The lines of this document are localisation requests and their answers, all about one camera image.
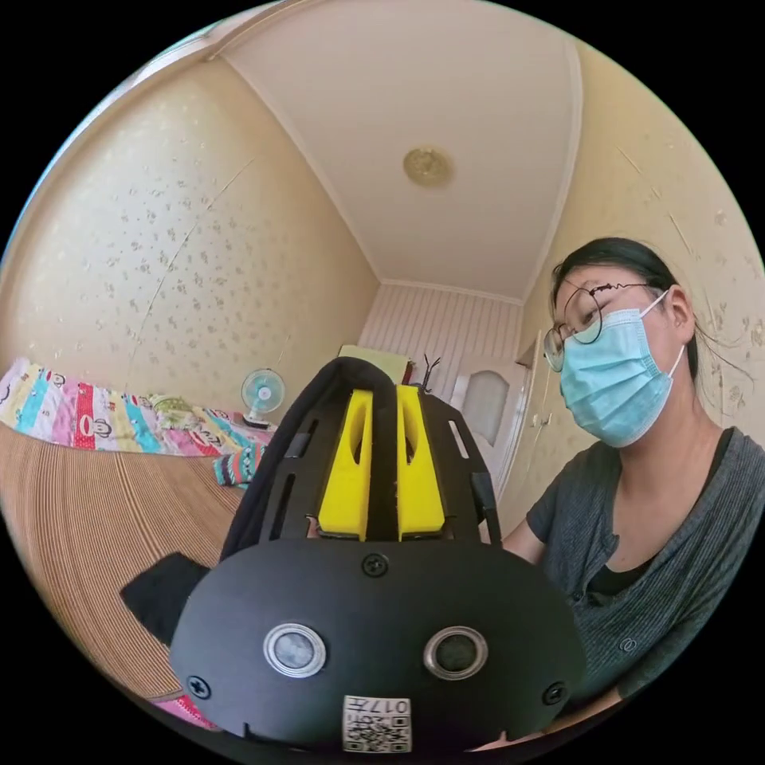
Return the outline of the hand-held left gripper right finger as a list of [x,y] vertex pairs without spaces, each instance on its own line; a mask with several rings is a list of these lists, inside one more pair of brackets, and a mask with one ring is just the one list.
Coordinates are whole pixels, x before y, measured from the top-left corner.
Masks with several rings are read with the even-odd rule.
[[414,386],[398,385],[396,400],[398,537],[439,536],[445,513],[420,391]]

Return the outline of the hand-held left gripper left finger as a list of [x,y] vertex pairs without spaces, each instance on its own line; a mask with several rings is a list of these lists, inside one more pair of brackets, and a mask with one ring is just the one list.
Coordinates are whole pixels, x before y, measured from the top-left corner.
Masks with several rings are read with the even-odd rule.
[[372,458],[373,394],[352,392],[320,503],[320,534],[364,541]]

